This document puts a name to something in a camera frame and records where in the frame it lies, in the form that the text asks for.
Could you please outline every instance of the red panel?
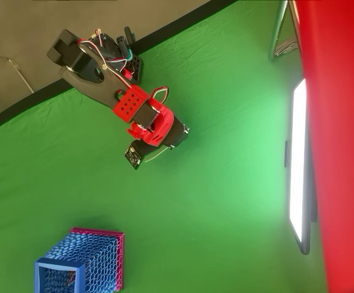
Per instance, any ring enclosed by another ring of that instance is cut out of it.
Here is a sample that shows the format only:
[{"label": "red panel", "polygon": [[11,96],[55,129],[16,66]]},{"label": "red panel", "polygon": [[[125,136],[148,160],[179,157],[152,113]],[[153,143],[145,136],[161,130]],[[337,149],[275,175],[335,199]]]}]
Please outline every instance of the red panel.
[{"label": "red panel", "polygon": [[138,112],[142,104],[150,96],[137,85],[127,90],[127,92],[121,97],[119,102],[113,108],[113,112],[123,119],[124,122],[129,123],[133,116]]},{"label": "red panel", "polygon": [[354,1],[297,1],[330,292],[354,292]]}]

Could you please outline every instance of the green fabric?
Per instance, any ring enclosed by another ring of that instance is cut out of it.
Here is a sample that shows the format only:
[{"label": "green fabric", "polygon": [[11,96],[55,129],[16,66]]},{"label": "green fabric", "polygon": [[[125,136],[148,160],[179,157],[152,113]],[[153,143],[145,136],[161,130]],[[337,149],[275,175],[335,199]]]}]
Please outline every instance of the green fabric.
[{"label": "green fabric", "polygon": [[[72,226],[126,233],[125,292],[325,292],[286,210],[284,140],[298,52],[267,60],[277,2],[239,1],[142,54],[189,138],[135,171],[110,109],[69,90],[0,127],[0,293]],[[287,21],[283,34],[291,34]]]}]

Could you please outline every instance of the white light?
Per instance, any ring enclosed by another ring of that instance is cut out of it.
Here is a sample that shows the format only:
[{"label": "white light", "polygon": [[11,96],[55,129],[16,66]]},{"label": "white light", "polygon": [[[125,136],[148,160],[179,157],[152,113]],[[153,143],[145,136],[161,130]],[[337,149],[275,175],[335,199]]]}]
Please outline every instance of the white light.
[{"label": "white light", "polygon": [[289,218],[302,241],[303,177],[305,167],[306,79],[294,90],[291,140],[291,186]]}]

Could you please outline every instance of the wire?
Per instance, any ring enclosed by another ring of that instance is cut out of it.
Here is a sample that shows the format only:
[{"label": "wire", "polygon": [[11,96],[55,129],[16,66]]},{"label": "wire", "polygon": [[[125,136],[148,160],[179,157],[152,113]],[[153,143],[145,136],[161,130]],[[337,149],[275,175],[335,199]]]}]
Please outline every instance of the wire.
[{"label": "wire", "polygon": [[131,49],[128,49],[128,52],[129,52],[129,57],[128,58],[115,58],[115,59],[112,59],[112,60],[110,60],[110,59],[106,59],[106,62],[108,62],[108,63],[115,63],[115,62],[121,62],[121,61],[124,61],[125,63],[124,63],[124,65],[123,65],[123,67],[120,69],[120,72],[123,70],[123,68],[125,68],[125,66],[127,66],[127,61],[131,61],[132,60],[132,57],[133,57],[133,55],[132,55],[132,51],[131,51]]},{"label": "wire", "polygon": [[165,91],[165,95],[164,95],[164,99],[160,103],[165,104],[165,102],[167,101],[167,96],[169,94],[167,87],[158,87],[155,90],[153,90],[153,92],[151,93],[151,98],[154,98],[157,95],[157,93],[160,93],[163,91]]},{"label": "wire", "polygon": [[121,62],[124,61],[124,65],[123,67],[120,69],[120,72],[123,70],[123,68],[127,65],[127,59],[125,58],[116,58],[116,59],[112,59],[112,60],[106,60],[106,62],[108,63],[115,63],[115,62]]},{"label": "wire", "polygon": [[99,38],[99,45],[103,46],[103,41],[101,41],[101,36],[99,35],[99,29],[96,29],[96,36]]},{"label": "wire", "polygon": [[168,147],[167,147],[167,146],[164,146],[164,149],[161,150],[160,152],[158,152],[158,154],[156,154],[155,156],[153,156],[153,157],[151,157],[151,158],[149,158],[149,159],[147,159],[147,160],[145,160],[145,161],[143,161],[143,162],[144,162],[144,163],[147,163],[147,162],[149,162],[149,161],[155,159],[156,157],[158,157],[160,154],[162,154],[162,153],[163,153],[165,150],[167,150],[167,149],[168,149]]},{"label": "wire", "polygon": [[113,72],[113,74],[116,75],[117,78],[119,78],[119,80],[121,80],[129,89],[131,88],[131,85],[130,85],[128,82],[126,82],[123,77],[121,77],[116,71],[114,71],[113,69],[111,69],[111,68],[107,65],[104,56],[101,54],[101,52],[99,51],[99,49],[97,48],[96,45],[94,45],[91,41],[80,41],[79,44],[80,44],[80,43],[89,43],[89,44],[91,44],[91,45],[96,49],[96,51],[97,51],[97,53],[99,54],[99,56],[102,58],[105,67],[106,67],[107,69],[109,69],[111,72]]}]

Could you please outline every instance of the mesh basket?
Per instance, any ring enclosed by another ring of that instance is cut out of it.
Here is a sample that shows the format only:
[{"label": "mesh basket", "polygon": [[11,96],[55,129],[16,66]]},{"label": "mesh basket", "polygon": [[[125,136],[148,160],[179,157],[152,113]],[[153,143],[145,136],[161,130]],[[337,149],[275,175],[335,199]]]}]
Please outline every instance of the mesh basket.
[{"label": "mesh basket", "polygon": [[35,293],[110,293],[123,286],[124,233],[73,228],[36,262]]}]

